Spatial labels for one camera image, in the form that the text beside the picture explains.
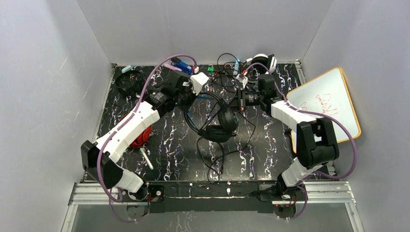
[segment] whiteboard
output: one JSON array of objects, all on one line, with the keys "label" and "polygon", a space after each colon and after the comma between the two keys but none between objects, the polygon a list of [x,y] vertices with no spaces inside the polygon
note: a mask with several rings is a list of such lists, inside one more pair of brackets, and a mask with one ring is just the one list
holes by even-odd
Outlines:
[{"label": "whiteboard", "polygon": [[[334,68],[290,91],[287,98],[302,110],[322,113],[338,120],[353,138],[359,137],[362,133],[341,68]],[[336,123],[333,123],[333,126],[337,142],[347,141],[345,132]],[[292,146],[296,153],[294,131],[292,131]]]}]

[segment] red writing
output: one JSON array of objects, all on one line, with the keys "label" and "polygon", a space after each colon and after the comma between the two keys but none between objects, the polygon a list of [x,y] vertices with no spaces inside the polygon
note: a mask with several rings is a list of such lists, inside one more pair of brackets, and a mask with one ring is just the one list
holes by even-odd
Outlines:
[{"label": "red writing", "polygon": [[300,108],[301,108],[302,110],[304,110],[304,111],[308,110],[308,108],[306,107],[306,102],[302,103],[302,104],[300,105]]},{"label": "red writing", "polygon": [[327,114],[327,115],[337,115],[337,108],[332,107],[332,104],[330,103],[330,100],[332,98],[332,95],[330,93],[324,94],[323,96],[321,95],[316,95],[316,99],[319,100],[320,104],[322,105],[322,113]]}]

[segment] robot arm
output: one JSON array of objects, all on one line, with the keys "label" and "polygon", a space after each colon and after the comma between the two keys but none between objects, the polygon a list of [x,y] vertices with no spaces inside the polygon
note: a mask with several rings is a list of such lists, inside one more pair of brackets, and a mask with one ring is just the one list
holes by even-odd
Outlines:
[{"label": "robot arm", "polygon": [[[97,165],[100,165],[107,189],[118,187],[132,193],[138,192],[145,181],[139,175],[119,167],[116,162],[139,134],[175,106],[183,111],[188,110],[207,81],[208,77],[202,72],[188,76],[183,72],[172,71],[165,83],[148,90],[149,94],[137,112],[131,111],[94,143],[85,141],[81,145],[84,170],[100,182],[97,175]],[[101,164],[98,164],[98,153],[107,140],[109,142],[103,150]]]},{"label": "robot arm", "polygon": [[[339,149],[333,123],[327,118],[315,118],[291,109],[275,90],[275,79],[271,74],[258,77],[259,91],[247,91],[247,78],[237,77],[239,88],[229,107],[244,111],[247,106],[259,105],[271,117],[296,131],[297,157],[290,167],[282,172],[276,185],[270,189],[275,196],[292,194],[299,190],[296,186],[327,162],[339,157]],[[321,137],[316,142],[315,136]]]}]

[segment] headphone ear cup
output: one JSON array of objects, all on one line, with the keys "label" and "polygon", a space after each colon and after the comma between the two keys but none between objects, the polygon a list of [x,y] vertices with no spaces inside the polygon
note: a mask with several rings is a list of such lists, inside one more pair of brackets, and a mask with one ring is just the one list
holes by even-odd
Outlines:
[{"label": "headphone ear cup", "polygon": [[122,96],[129,96],[131,94],[131,87],[128,85],[119,85],[118,86],[118,92]]},{"label": "headphone ear cup", "polygon": [[256,56],[253,57],[252,59],[252,64],[253,63],[261,63],[264,66],[268,65],[268,59],[269,57],[265,54],[257,54]]},{"label": "headphone ear cup", "polygon": [[131,91],[133,91],[134,93],[140,93],[141,92],[141,90],[142,90],[142,84],[141,84],[141,82],[140,81],[134,81],[132,84],[131,84]]},{"label": "headphone ear cup", "polygon": [[236,134],[232,134],[232,132],[227,132],[223,129],[220,125],[209,125],[206,127],[206,138],[207,140],[216,142],[216,143],[225,143],[231,137],[234,137]]},{"label": "headphone ear cup", "polygon": [[236,130],[239,125],[239,120],[236,113],[227,106],[223,106],[222,109],[219,110],[218,121],[222,128],[229,132]]}]

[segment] table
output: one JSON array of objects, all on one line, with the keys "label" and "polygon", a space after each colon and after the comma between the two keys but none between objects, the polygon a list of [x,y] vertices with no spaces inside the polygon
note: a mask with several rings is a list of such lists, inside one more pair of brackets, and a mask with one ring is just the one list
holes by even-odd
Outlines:
[{"label": "table", "polygon": [[[200,65],[199,67],[200,72],[204,72],[209,77],[212,77],[212,73],[207,72],[208,67],[215,67],[215,70],[218,70],[216,65]],[[147,75],[153,68],[154,66],[133,66],[133,69],[141,70]],[[116,67],[114,70],[113,80],[98,128],[98,136],[109,132],[123,115],[136,105],[138,100],[139,95],[137,94],[124,97],[118,92],[115,79],[121,74],[121,69],[122,67]],[[163,81],[169,73],[169,69],[160,67],[150,84],[154,85]],[[257,70],[253,70],[250,74],[250,76],[255,77],[257,75]],[[281,83],[282,91],[285,94],[300,85],[296,66],[293,63],[278,64],[273,75]],[[225,78],[222,82],[231,85],[233,80]],[[234,96],[233,93],[220,86],[213,86],[214,92],[224,99],[230,100]],[[204,90],[210,90],[209,82],[204,86]],[[193,104],[190,113],[197,125],[202,125],[204,116],[213,104],[209,100],[197,100]],[[277,176],[290,166],[295,157],[291,149],[290,137],[285,134],[287,126],[268,116],[259,106],[248,107],[244,115],[256,125],[255,133],[248,148],[226,157],[221,181],[276,180]],[[238,118],[240,123],[236,131],[237,136],[223,144],[226,152],[244,146],[253,130],[251,124],[247,123],[241,116],[238,116]],[[127,149],[118,165],[138,173],[147,181],[207,181],[208,168],[204,166],[197,154],[197,139],[198,135],[184,122],[182,112],[176,107],[174,111],[166,114],[152,125],[151,136],[145,144],[147,147],[146,153],[154,166],[154,170],[150,170],[147,166],[138,148]],[[213,142],[202,140],[199,146],[205,160],[209,163],[211,163],[212,158],[221,155],[219,146]],[[217,163],[214,167],[219,168],[220,165],[221,163]],[[321,171],[327,172],[327,168],[323,167]],[[216,180],[217,176],[211,173],[210,178]],[[325,178],[315,175],[311,179]],[[92,180],[92,178],[86,175],[84,180]]]}]

